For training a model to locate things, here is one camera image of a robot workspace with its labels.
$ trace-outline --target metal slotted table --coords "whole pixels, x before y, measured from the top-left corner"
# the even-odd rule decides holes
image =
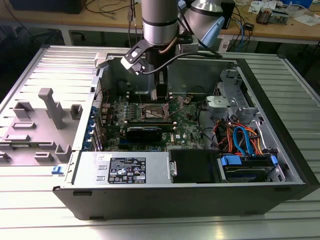
[[[51,46],[42,48],[0,105],[0,137],[15,116],[17,101],[44,107],[40,88],[52,88],[63,107],[84,103],[96,74],[98,52],[116,48]],[[320,98],[293,66],[277,55],[226,53],[246,59],[266,95],[320,180]],[[0,236],[48,240],[243,240],[320,238],[320,190],[291,200],[265,215],[81,221],[52,193],[63,177],[51,175],[52,166],[0,167]]]

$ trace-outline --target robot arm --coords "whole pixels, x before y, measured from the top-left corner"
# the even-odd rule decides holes
[[[189,51],[189,54],[197,53],[198,42],[201,45],[204,45],[202,41],[206,42],[206,47],[213,44],[224,23],[221,0],[196,0],[191,8],[181,15],[182,19],[178,18],[178,10],[181,9],[177,0],[142,0],[141,7],[144,39],[127,52],[121,63],[132,73],[144,74],[146,64],[142,56],[145,54],[146,62],[158,69],[153,71],[156,96],[166,98],[166,63],[173,62],[181,52],[182,55],[185,55],[186,51]],[[185,29],[184,33],[180,34],[179,29]],[[196,43],[196,49],[187,46],[192,43],[193,46]]]

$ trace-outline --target workbench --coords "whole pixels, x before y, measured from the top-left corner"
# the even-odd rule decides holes
[[[100,0],[100,5],[117,3],[116,0]],[[106,7],[106,10],[112,10],[129,5],[129,0],[124,0],[116,6]],[[97,32],[128,32],[128,9],[123,8],[116,11],[116,19],[111,19],[108,16],[93,13],[83,9],[80,14],[66,14],[54,12],[35,12],[35,11],[15,11],[8,3],[12,13],[19,21],[27,28],[43,28],[43,29],[58,29],[61,31],[65,45],[72,46],[71,31],[97,31]],[[263,41],[273,43],[291,43],[291,44],[309,44],[316,45],[320,41],[320,25],[307,26],[303,23],[289,19],[286,25],[268,24],[261,25],[256,23],[256,14],[248,13],[248,6],[238,7],[240,14],[248,23],[255,25],[252,41]],[[90,4],[89,9],[98,11],[96,2]],[[310,8],[312,11],[319,10],[320,6],[314,4]],[[136,5],[136,24],[137,32],[142,33],[142,14],[141,5]],[[13,19],[8,10],[5,8],[4,2],[0,1],[0,24],[8,26],[20,26]],[[222,30],[218,38],[223,39],[220,44],[219,51],[225,52],[228,49],[229,42],[235,39],[239,34],[239,29],[235,21],[231,21],[230,26],[226,30]]]
[[[52,88],[63,108],[83,104],[96,75],[94,58],[110,47],[41,48],[0,104],[0,137],[17,101],[44,108],[40,88]],[[224,53],[243,58],[320,180],[320,97],[287,59],[275,54]],[[81,221],[52,193],[64,179],[52,166],[0,167],[0,236],[56,240],[319,239],[320,191],[280,204],[265,215]]]

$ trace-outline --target blue cable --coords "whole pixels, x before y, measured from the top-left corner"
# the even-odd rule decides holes
[[[237,142],[237,132],[239,130],[243,131],[244,138],[245,138],[246,149],[248,150],[248,154],[249,155],[254,155],[255,154],[254,150],[252,149],[252,147],[250,145],[249,134],[248,134],[247,130],[243,126],[237,126],[233,130],[233,142],[234,142],[235,147],[242,153],[242,156],[246,155],[245,151],[239,146],[239,144]]]
[[[242,47],[242,43],[243,43],[244,37],[245,37],[245,31],[244,31],[244,26],[241,24],[241,22],[238,21],[238,20],[236,20],[236,22],[240,25],[240,27],[241,27],[241,33],[242,33],[242,35],[241,35],[241,40],[240,40],[240,44],[239,44],[239,46],[236,48],[236,52],[238,52],[238,51],[240,50],[240,48]]]

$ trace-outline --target green circuit board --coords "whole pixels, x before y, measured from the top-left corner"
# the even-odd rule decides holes
[[[107,152],[167,152],[170,149],[203,149],[203,136],[197,127],[197,103],[182,104],[186,96],[173,96],[168,103],[130,103],[124,97],[111,102],[105,123]],[[128,142],[129,127],[157,127],[162,129],[161,141],[152,143]]]

